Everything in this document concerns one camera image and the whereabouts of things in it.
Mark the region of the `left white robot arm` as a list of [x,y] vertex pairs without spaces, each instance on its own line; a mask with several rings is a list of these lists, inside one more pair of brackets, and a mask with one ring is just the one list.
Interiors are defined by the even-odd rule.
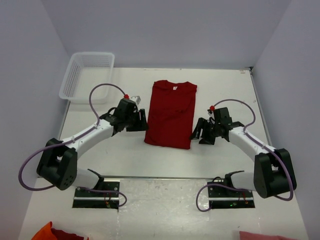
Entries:
[[132,96],[120,100],[114,111],[99,116],[98,121],[74,136],[49,140],[42,153],[36,172],[60,190],[71,186],[86,189],[92,196],[103,193],[103,177],[90,169],[78,168],[78,160],[88,150],[123,130],[140,132],[148,129],[144,109],[139,109],[141,98]]

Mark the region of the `red t shirt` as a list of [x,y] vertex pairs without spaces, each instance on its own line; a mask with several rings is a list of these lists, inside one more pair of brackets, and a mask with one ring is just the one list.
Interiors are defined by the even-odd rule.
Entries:
[[148,130],[144,138],[146,144],[182,150],[191,148],[197,88],[188,81],[154,82],[147,118]]

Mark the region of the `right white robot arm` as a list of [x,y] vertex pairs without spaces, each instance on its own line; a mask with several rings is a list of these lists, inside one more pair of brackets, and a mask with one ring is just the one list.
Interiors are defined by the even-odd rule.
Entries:
[[255,191],[264,199],[289,193],[293,198],[297,187],[290,153],[276,149],[251,135],[239,121],[233,121],[226,107],[208,110],[209,119],[199,118],[190,135],[200,144],[214,145],[216,138],[222,138],[238,147],[253,161],[253,171],[234,171],[225,175],[223,191],[233,197],[240,191]]

